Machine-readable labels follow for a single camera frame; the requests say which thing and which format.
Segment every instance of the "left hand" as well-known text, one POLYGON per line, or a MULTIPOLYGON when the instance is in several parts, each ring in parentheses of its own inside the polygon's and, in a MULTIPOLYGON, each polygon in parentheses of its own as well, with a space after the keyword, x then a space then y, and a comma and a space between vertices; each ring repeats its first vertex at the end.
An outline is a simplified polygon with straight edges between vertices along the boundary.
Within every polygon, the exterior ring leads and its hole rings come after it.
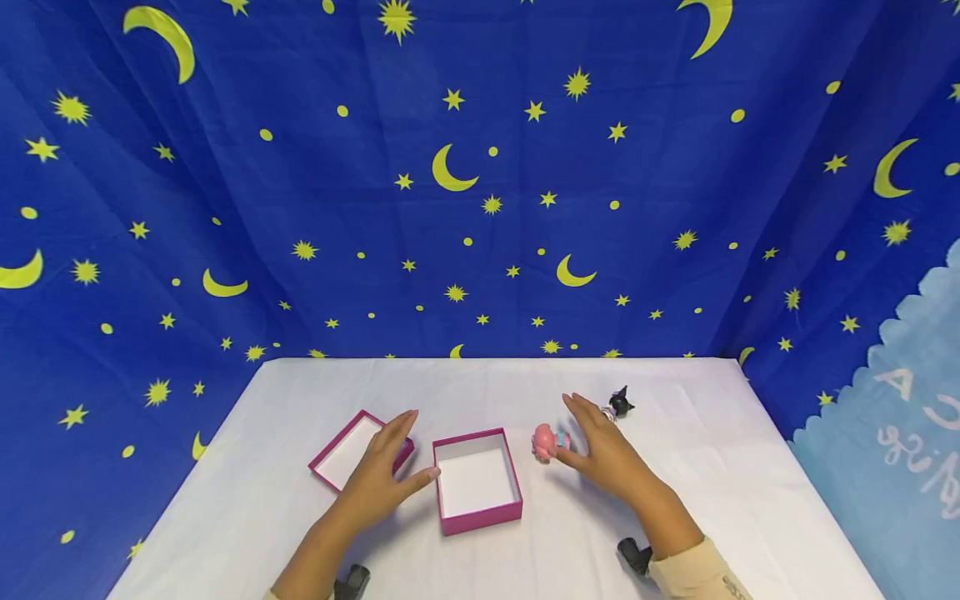
POLYGON ((373 527, 440 475, 438 468, 430 467, 403 481, 394 479, 394 459, 410 435, 417 414, 418 411, 407 411, 373 435, 360 464, 330 507, 329 512, 348 524, 353 535, 373 527))

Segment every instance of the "black figurine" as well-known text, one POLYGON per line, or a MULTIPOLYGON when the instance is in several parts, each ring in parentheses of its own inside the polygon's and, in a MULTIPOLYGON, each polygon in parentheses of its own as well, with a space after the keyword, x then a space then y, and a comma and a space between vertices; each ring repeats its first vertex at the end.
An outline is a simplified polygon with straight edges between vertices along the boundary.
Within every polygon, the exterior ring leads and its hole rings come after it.
POLYGON ((634 410, 635 406, 627 401, 627 386, 610 397, 610 406, 618 419, 627 416, 627 413, 634 410))

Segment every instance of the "beige sleeve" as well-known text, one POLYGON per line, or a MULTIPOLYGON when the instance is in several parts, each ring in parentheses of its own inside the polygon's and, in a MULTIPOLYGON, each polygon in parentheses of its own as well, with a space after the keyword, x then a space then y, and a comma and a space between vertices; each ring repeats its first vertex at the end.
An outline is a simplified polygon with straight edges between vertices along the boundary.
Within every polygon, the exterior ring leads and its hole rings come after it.
POLYGON ((650 575, 670 600, 753 600, 710 538, 677 556, 651 562, 650 575))

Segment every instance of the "toy figure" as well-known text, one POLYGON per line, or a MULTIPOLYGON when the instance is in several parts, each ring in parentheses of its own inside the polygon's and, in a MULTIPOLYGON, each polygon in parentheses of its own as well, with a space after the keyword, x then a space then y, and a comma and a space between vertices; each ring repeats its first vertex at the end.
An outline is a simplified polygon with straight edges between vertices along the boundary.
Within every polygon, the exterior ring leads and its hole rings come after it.
POLYGON ((538 460, 549 463, 550 459, 557 456, 557 448, 569 448, 570 436, 565 431, 558 431, 556 434, 550 429, 550 425, 541 423, 534 430, 534 435, 530 437, 533 444, 533 452, 538 460))
POLYGON ((623 386, 622 390, 611 396, 610 406, 618 418, 626 417, 627 413, 635 408, 633 404, 627 401, 627 386, 623 386))

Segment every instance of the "right hand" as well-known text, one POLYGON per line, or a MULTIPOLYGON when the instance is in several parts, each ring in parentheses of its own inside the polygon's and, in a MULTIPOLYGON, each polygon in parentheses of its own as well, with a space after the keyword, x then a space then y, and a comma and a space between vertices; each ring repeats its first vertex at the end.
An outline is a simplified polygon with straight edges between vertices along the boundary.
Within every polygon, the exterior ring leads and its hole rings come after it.
POLYGON ((637 479, 649 472, 646 463, 596 404, 579 394, 564 394, 564 404, 587 436, 589 453, 582 456, 561 447, 557 448, 557 459, 629 504, 631 494, 636 494, 637 479))

